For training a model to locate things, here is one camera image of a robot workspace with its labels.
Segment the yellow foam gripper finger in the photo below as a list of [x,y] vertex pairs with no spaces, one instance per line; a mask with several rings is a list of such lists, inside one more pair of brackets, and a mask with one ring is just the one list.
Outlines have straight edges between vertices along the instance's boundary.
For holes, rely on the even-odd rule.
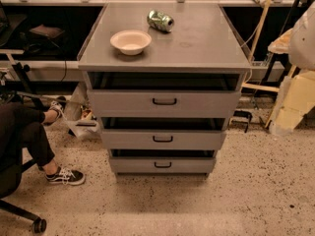
[[315,107],[315,72],[302,70],[294,78],[284,79],[269,131],[283,136],[291,133],[303,117]]

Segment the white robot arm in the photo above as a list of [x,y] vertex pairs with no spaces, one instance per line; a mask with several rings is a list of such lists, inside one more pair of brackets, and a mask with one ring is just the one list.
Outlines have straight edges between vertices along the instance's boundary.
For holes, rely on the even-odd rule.
[[268,50],[287,54],[289,63],[300,69],[294,78],[284,77],[272,114],[270,133],[282,136],[291,133],[315,106],[315,2]]

